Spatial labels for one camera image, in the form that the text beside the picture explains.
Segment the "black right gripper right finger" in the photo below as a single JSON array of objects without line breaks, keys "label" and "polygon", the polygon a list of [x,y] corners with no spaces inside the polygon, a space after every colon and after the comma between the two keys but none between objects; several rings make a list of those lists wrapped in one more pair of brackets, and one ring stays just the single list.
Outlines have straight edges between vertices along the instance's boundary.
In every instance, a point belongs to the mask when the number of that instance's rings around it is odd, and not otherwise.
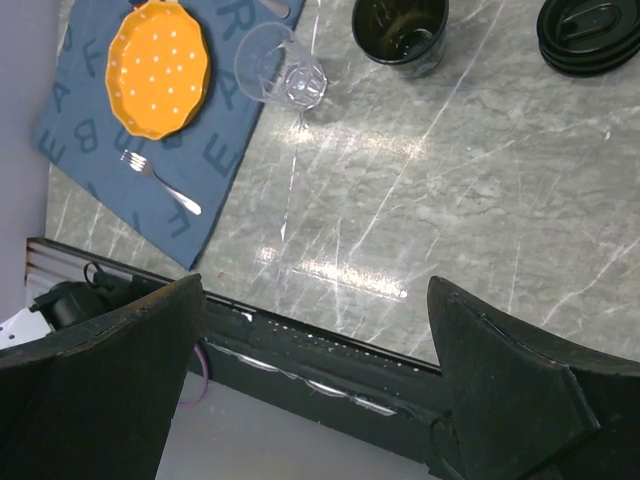
[{"label": "black right gripper right finger", "polygon": [[429,322],[469,479],[636,479],[639,364],[434,277]]}]

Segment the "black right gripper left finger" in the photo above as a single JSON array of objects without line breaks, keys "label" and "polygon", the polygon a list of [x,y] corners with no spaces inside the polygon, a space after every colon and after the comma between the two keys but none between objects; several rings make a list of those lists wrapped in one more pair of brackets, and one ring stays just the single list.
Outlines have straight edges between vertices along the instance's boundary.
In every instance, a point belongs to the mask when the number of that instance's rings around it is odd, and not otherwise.
[{"label": "black right gripper left finger", "polygon": [[3,350],[2,478],[154,478],[204,307],[193,274]]}]

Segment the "dark translucent coffee cup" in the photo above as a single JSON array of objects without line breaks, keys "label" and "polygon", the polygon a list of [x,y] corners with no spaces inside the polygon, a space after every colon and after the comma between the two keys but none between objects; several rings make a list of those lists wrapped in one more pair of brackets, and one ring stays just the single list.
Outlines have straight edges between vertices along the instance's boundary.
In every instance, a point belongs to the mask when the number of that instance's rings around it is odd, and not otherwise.
[{"label": "dark translucent coffee cup", "polygon": [[352,33],[370,60],[404,79],[431,74],[444,55],[448,0],[358,0]]}]

